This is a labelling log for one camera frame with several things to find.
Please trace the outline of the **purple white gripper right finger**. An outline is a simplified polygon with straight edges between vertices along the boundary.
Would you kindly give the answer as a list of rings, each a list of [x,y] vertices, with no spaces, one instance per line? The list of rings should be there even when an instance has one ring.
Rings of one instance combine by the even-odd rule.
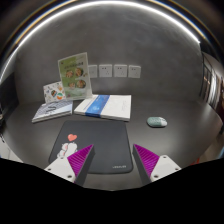
[[[180,167],[168,156],[159,156],[152,151],[134,144],[133,156],[143,185],[148,185],[180,170]]]

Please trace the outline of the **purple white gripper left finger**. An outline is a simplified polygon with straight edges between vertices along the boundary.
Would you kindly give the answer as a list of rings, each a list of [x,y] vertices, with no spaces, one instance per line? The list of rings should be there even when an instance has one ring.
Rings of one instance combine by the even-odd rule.
[[[68,157],[57,158],[45,168],[45,171],[82,186],[94,155],[94,145],[89,145]]]

